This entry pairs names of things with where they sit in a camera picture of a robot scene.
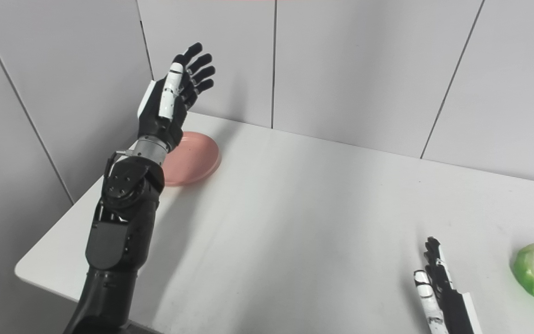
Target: robot finger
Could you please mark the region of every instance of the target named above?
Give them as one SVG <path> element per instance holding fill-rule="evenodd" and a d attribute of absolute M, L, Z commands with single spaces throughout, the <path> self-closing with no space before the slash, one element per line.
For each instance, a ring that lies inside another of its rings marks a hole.
<path fill-rule="evenodd" d="M 199 83 L 199 85 L 195 86 L 195 94 L 199 95 L 201 94 L 203 91 L 206 91 L 207 89 L 210 89 L 214 87 L 214 80 L 212 79 L 208 79 L 208 80 L 203 80 L 201 83 Z"/>
<path fill-rule="evenodd" d="M 183 53 L 184 63 L 182 63 L 182 64 L 186 65 L 186 64 L 190 63 L 191 59 L 193 59 L 193 57 L 195 57 L 196 55 L 200 54 L 201 51 L 203 51 L 203 46 L 199 42 L 189 46 L 187 51 L 185 51 Z"/>
<path fill-rule="evenodd" d="M 198 85 L 200 82 L 209 78 L 210 76 L 213 76 L 215 73 L 216 73 L 216 68 L 214 66 L 206 67 L 203 70 L 200 70 L 199 73 L 191 77 L 191 82 L 194 85 Z"/>
<path fill-rule="evenodd" d="M 206 53 L 205 55 L 202 55 L 201 57 L 195 59 L 195 61 L 187 67 L 187 72 L 190 76 L 192 76 L 193 74 L 195 74 L 195 72 L 199 70 L 199 68 L 202 68 L 203 66 L 211 63 L 211 61 L 212 56 L 209 53 Z"/>

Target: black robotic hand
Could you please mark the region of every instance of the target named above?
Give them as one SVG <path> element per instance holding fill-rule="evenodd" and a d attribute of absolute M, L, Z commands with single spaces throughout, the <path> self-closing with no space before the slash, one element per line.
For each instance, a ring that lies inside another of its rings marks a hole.
<path fill-rule="evenodd" d="M 203 68 L 212 61 L 209 53 L 189 64 L 202 49 L 201 43 L 191 45 L 185 53 L 174 57 L 164 78 L 150 83 L 138 110 L 139 138 L 152 135 L 167 146 L 168 152 L 180 143 L 187 110 L 202 91 L 214 85 L 208 78 L 216 73 L 216 68 Z"/>

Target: silver cylindrical joint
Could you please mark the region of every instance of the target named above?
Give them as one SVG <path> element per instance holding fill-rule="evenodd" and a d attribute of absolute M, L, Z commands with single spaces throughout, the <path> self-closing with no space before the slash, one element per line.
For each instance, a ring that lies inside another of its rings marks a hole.
<path fill-rule="evenodd" d="M 131 156 L 140 156 L 162 165 L 168 154 L 166 144 L 153 135 L 144 135 L 137 140 Z"/>

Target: robot forearm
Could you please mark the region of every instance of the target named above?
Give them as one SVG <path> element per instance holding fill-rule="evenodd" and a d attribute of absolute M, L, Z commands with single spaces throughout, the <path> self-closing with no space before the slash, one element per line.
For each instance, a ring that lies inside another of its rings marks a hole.
<path fill-rule="evenodd" d="M 213 66 L 204 68 L 202 76 L 194 75 L 209 64 L 209 54 L 187 67 L 200 52 L 201 44 L 189 47 L 175 57 L 165 78 L 150 84 L 138 110 L 135 148 L 108 160 L 86 247 L 87 279 L 64 334 L 124 332 L 121 327 L 128 320 L 137 271 L 147 259 L 165 186 L 161 165 L 180 143 L 187 110 L 201 91 L 213 86 L 211 79 L 205 80 L 214 74 Z M 126 158 L 117 161 L 120 155 Z"/>

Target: white wall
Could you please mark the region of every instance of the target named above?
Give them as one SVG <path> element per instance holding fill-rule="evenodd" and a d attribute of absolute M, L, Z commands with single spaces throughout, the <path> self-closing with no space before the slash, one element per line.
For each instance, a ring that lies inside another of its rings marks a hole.
<path fill-rule="evenodd" d="M 480 4 L 278 2 L 275 129 L 419 158 Z"/>
<path fill-rule="evenodd" d="M 0 57 L 80 198 L 135 140 L 151 80 L 135 0 L 0 0 Z"/>
<path fill-rule="evenodd" d="M 534 180 L 534 1 L 485 2 L 424 159 Z"/>
<path fill-rule="evenodd" d="M 481 0 L 140 0 L 154 76 L 201 41 L 195 111 L 419 157 Z"/>
<path fill-rule="evenodd" d="M 214 57 L 216 86 L 192 111 L 271 126 L 275 2 L 139 0 L 154 78 L 195 42 Z"/>
<path fill-rule="evenodd" d="M 66 325 L 74 303 L 22 283 L 13 267 L 70 205 L 0 66 L 0 334 Z"/>

